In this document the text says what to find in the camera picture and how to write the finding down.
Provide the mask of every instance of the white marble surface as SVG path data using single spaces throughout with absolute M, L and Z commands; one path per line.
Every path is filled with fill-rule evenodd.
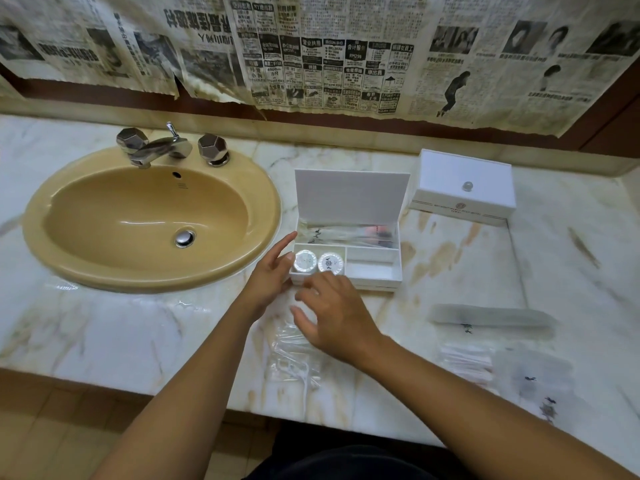
M 78 287 L 39 265 L 20 229 L 30 195 L 66 163 L 112 146 L 118 131 L 0 116 L 0 367 L 155 394 L 213 329 L 252 266 L 198 289 L 130 295 Z M 410 171 L 415 162 L 340 148 L 228 145 L 276 184 L 284 208 L 276 239 L 296 222 L 294 168 Z M 427 359 L 438 346 L 426 318 L 432 304 L 528 305 L 552 314 L 560 327 L 539 346 L 574 364 L 585 414 L 573 434 L 639 473 L 638 215 L 617 180 L 531 169 L 515 169 L 515 178 L 510 232 L 406 212 L 404 283 L 395 295 L 363 292 L 364 300 L 382 331 Z M 291 302 L 292 292 L 276 300 L 252 329 L 229 408 L 438 444 L 373 380 L 333 361 L 324 364 L 303 416 L 302 384 L 274 382 L 268 373 L 269 345 L 291 319 Z

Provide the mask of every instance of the round soap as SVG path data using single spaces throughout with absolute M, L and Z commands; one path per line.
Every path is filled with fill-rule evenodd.
M 340 274 L 344 269 L 344 261 L 336 253 L 324 253 L 318 260 L 318 270 L 321 272 L 331 271 L 333 274 Z
M 318 258 L 313 251 L 303 249 L 296 253 L 296 260 L 293 263 L 293 267 L 296 268 L 296 271 L 299 273 L 311 273 L 317 264 Z

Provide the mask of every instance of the person's left arm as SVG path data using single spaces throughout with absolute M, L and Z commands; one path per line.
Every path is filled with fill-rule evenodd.
M 292 232 L 258 261 L 227 313 L 114 446 L 93 480 L 204 477 L 249 328 L 291 286 Z

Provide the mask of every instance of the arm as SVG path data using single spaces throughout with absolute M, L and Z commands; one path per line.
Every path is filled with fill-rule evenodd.
M 293 306 L 309 342 L 370 375 L 487 480 L 637 480 L 619 464 L 514 404 L 412 354 L 382 335 L 344 276 L 315 274 Z
M 94 480 L 203 478 L 252 323 L 282 291 L 293 253 L 284 237 L 258 261 L 244 290 L 166 386 L 127 428 Z

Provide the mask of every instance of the person's right arm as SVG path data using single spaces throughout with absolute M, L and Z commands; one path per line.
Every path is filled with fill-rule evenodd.
M 514 404 L 380 333 L 345 276 L 316 273 L 296 293 L 309 343 L 370 375 L 411 409 L 467 468 L 487 480 L 637 480 L 627 469 Z

